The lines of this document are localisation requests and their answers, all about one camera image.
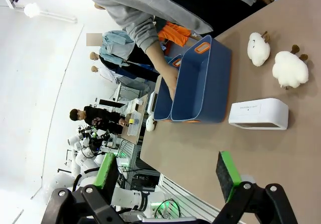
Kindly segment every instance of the plush toy ear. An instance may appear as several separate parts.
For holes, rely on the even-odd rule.
[[[292,50],[291,50],[292,54],[298,53],[299,51],[300,51],[300,48],[299,48],[298,45],[293,45],[292,46]]]
[[[302,54],[301,56],[299,56],[299,59],[302,60],[302,61],[305,61],[305,60],[308,59],[308,55]]]
[[[268,32],[264,32],[263,35],[261,35],[261,37],[264,39],[264,42],[267,43],[270,40],[270,35],[268,34]]]

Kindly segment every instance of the blue basket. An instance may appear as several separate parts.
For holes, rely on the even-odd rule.
[[[180,67],[180,60],[182,55],[179,54],[173,58],[169,64],[173,67]],[[156,100],[155,110],[154,110],[154,119],[156,121],[171,121],[171,110],[172,110],[173,101],[170,96],[169,88],[167,87],[164,79],[160,82],[160,87],[158,90],[158,96]]]
[[[180,122],[224,120],[231,50],[206,36],[182,58],[171,119]]]

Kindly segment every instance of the orange garment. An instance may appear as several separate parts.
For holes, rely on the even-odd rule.
[[[191,31],[187,28],[178,26],[168,21],[166,22],[164,28],[158,33],[160,41],[168,39],[181,47],[186,44],[190,35]]]

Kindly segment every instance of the tan table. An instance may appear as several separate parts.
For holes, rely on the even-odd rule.
[[[138,130],[138,134],[136,136],[130,136],[127,134],[128,131],[128,127],[125,126],[124,128],[122,128],[122,132],[121,132],[121,137],[135,145],[137,145],[138,143],[138,139],[139,139],[139,132],[141,129],[141,124],[142,124],[142,120],[144,118],[144,114],[145,114],[145,109],[146,109],[146,104],[147,104],[147,100],[148,100],[148,95],[145,95],[143,97],[140,98],[142,100],[142,105],[138,105],[138,108],[136,109],[137,112],[141,113],[141,117],[140,117],[140,121],[139,121],[139,130]],[[125,120],[127,122],[129,122],[131,114],[128,114],[125,118]]]
[[[268,31],[271,56],[256,67],[247,56],[252,32]],[[224,199],[215,174],[218,152],[231,152],[240,173],[258,185],[281,184],[298,223],[321,223],[321,0],[279,0],[230,28],[217,40],[232,49],[227,113],[234,102],[273,97],[289,106],[286,131],[243,130],[228,124],[159,122],[147,132],[141,159],[215,207]],[[281,50],[300,46],[309,55],[309,82],[297,89],[280,88],[272,76]],[[258,223],[246,214],[248,224]]]

